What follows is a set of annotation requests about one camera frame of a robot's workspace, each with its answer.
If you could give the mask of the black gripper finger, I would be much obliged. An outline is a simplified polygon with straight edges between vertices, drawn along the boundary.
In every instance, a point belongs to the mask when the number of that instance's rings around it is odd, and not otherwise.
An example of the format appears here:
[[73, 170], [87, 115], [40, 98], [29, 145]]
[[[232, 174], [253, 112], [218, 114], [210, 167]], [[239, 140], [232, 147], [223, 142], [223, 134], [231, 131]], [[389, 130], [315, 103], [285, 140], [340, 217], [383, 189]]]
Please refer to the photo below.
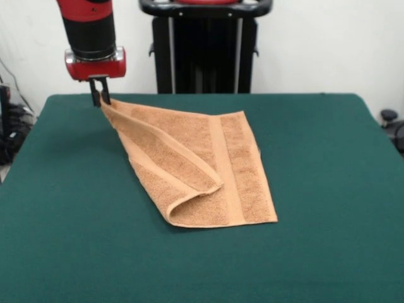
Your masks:
[[95, 86], [95, 79], [90, 78], [88, 80], [88, 82], [90, 85], [90, 91], [91, 91], [93, 105], [95, 107], [100, 107], [100, 92], [97, 90], [97, 88]]
[[100, 82], [102, 84], [102, 99], [104, 101], [104, 103], [106, 103], [107, 105], [110, 105], [110, 93], [109, 93], [109, 87], [107, 84], [107, 78], [106, 77], [102, 77], [100, 78]]

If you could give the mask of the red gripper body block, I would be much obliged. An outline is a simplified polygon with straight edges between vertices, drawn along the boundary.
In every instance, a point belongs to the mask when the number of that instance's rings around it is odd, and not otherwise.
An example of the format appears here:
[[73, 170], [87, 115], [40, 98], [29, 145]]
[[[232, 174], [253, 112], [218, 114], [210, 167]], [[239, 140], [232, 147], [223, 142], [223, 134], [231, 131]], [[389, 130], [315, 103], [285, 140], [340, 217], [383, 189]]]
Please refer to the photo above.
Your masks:
[[122, 78], [126, 74], [126, 51], [117, 47], [112, 56], [98, 61], [84, 61], [68, 49], [64, 55], [65, 65], [72, 79], [88, 81], [90, 78]]

